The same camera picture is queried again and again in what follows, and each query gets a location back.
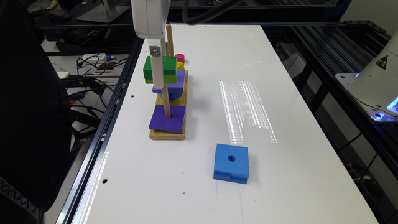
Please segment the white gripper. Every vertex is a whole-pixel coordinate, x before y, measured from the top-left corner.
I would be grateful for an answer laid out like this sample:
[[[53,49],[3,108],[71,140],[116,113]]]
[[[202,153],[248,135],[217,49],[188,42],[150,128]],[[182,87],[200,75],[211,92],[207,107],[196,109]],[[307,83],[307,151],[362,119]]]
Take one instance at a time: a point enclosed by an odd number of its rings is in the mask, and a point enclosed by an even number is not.
[[[136,35],[148,39],[154,88],[164,87],[164,30],[171,0],[132,0],[132,21]]]

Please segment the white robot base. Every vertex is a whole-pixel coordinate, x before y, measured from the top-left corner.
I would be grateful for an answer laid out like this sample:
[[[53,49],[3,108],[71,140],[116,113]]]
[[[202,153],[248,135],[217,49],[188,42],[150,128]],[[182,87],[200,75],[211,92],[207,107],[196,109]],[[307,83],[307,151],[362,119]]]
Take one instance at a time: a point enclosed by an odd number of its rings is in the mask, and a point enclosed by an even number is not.
[[[340,85],[375,122],[397,121],[397,34],[359,73],[337,73]]]

